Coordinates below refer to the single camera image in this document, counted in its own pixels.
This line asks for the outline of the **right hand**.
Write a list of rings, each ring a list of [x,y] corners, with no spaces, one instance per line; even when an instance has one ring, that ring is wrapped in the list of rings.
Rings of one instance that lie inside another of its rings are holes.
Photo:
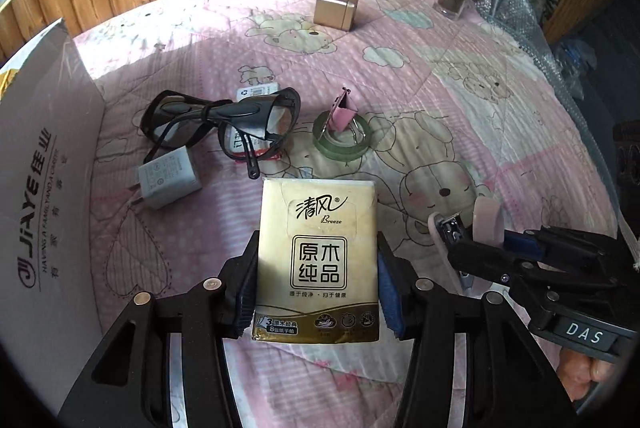
[[[612,374],[614,365],[591,359],[585,354],[562,348],[556,374],[572,401],[582,400],[593,382],[605,382]]]

